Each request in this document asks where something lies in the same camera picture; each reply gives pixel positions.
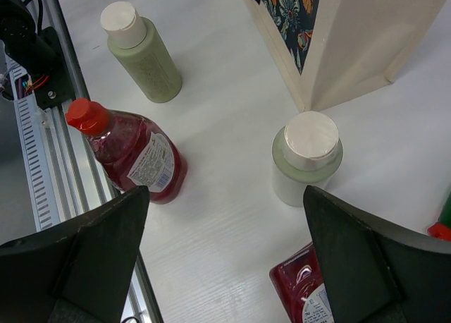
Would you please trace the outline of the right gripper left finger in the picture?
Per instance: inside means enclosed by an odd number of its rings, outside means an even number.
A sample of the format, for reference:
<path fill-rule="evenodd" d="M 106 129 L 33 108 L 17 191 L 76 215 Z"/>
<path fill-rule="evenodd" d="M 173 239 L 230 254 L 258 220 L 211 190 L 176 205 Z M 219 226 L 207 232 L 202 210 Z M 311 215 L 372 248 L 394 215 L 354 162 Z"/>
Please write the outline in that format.
<path fill-rule="evenodd" d="M 1 245 L 2 322 L 119 322 L 144 232 L 149 193 Z"/>

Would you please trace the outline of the green dish soap bottle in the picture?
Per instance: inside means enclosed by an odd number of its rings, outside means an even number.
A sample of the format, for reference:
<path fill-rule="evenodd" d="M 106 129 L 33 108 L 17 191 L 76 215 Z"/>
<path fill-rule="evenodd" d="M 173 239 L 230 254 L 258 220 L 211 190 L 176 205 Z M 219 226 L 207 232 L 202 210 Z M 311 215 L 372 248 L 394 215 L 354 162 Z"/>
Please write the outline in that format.
<path fill-rule="evenodd" d="M 436 223 L 427 229 L 430 237 L 451 241 L 451 194 L 448 195 Z"/>

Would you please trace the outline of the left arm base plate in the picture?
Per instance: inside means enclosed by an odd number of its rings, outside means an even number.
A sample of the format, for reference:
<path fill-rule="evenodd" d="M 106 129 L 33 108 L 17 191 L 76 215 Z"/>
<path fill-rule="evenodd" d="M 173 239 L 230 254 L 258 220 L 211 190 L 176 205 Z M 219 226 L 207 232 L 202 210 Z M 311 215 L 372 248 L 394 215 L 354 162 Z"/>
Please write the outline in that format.
<path fill-rule="evenodd" d="M 47 27 L 43 29 L 42 33 L 44 40 L 56 52 L 58 59 L 58 63 L 50 71 L 50 74 L 47 74 L 48 80 L 33 91 L 37 106 L 46 110 L 61 106 L 65 101 L 73 101 L 75 89 L 56 30 L 53 27 Z"/>

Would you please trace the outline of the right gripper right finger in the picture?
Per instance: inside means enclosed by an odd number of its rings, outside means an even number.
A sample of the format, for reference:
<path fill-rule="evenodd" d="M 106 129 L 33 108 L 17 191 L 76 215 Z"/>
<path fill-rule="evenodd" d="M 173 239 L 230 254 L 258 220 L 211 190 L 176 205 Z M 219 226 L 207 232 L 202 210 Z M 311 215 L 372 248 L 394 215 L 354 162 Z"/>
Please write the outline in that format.
<path fill-rule="evenodd" d="M 336 322 L 449 322 L 450 243 L 316 186 L 304 210 Z"/>

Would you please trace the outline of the red soap bottle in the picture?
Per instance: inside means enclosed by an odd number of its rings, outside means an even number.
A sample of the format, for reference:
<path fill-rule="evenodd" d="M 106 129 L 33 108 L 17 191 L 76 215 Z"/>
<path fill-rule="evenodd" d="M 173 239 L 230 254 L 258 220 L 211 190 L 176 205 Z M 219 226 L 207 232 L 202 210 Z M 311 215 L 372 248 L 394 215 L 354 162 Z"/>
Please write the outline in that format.
<path fill-rule="evenodd" d="M 65 118 L 85 136 L 115 188 L 125 192 L 145 186 L 150 202 L 160 205 L 177 197 L 187 162 L 155 122 L 85 98 L 73 101 Z"/>
<path fill-rule="evenodd" d="M 273 267 L 271 282 L 291 322 L 333 322 L 312 243 Z"/>

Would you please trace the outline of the pale green bottle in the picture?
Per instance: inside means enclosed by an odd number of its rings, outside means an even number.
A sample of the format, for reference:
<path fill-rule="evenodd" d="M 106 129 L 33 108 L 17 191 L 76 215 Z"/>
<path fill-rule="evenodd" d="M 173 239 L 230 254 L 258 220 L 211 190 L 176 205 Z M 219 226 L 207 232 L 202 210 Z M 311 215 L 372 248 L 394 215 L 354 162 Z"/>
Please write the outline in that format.
<path fill-rule="evenodd" d="M 166 103 L 181 91 L 183 79 L 155 24 L 127 1 L 109 4 L 100 16 L 107 47 L 148 100 Z"/>
<path fill-rule="evenodd" d="M 271 154 L 275 194 L 291 207 L 302 207 L 305 188 L 325 188 L 339 169 L 343 146 L 338 127 L 329 116 L 305 111 L 278 131 Z"/>

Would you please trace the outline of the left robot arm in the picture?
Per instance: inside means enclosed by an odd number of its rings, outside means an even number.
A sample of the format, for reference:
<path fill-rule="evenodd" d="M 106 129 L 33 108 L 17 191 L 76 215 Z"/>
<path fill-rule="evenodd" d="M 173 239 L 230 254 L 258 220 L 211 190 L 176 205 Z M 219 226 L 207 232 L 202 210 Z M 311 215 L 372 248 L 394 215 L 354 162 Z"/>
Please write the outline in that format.
<path fill-rule="evenodd" d="M 1 41 L 6 54 L 30 74 L 45 72 L 39 59 L 38 34 L 42 30 L 43 4 L 38 3 L 36 23 L 27 5 L 33 0 L 1 0 Z"/>

